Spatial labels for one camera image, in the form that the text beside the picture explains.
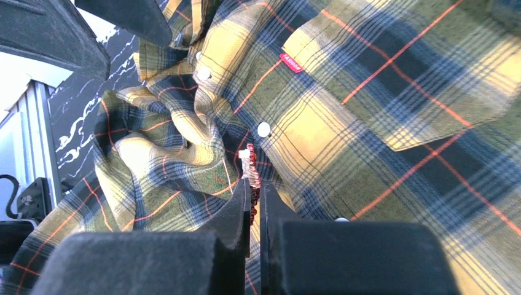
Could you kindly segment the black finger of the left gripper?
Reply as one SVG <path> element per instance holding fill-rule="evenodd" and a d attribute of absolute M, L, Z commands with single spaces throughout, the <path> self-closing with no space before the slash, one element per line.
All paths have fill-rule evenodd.
<path fill-rule="evenodd" d="M 110 57 L 71 1 L 1 0 L 1 51 L 106 80 Z"/>
<path fill-rule="evenodd" d="M 76 0 L 75 5 L 157 46 L 172 41 L 173 33 L 155 0 Z"/>

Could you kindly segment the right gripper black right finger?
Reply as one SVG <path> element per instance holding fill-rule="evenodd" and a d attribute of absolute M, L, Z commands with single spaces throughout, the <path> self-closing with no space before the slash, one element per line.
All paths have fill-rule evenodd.
<path fill-rule="evenodd" d="M 440 241 L 409 222 L 316 221 L 260 189 L 263 294 L 459 294 Z"/>

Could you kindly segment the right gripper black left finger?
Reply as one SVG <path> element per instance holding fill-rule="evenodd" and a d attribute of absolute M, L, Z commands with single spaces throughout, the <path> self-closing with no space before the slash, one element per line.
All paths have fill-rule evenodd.
<path fill-rule="evenodd" d="M 249 184 L 193 232 L 84 232 L 51 254 L 33 294 L 243 294 Z"/>

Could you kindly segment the red gold brooch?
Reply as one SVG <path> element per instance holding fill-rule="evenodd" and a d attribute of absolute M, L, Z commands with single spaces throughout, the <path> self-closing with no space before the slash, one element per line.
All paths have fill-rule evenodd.
<path fill-rule="evenodd" d="M 257 215 L 256 205 L 260 199 L 260 188 L 262 181 L 256 169 L 256 153 L 253 143 L 248 143 L 244 150 L 240 150 L 238 157 L 241 160 L 243 175 L 242 179 L 246 179 L 250 188 L 250 225 L 254 224 L 255 215 Z"/>

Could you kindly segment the yellow plaid flannel shirt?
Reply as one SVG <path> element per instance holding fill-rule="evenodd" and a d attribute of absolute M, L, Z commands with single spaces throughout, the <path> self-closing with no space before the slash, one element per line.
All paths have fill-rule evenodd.
<path fill-rule="evenodd" d="M 29 294 L 79 232 L 190 231 L 259 179 L 308 219 L 416 221 L 463 294 L 520 293 L 520 32 L 485 1 L 170 1 L 107 91 L 94 172 L 24 241 Z"/>

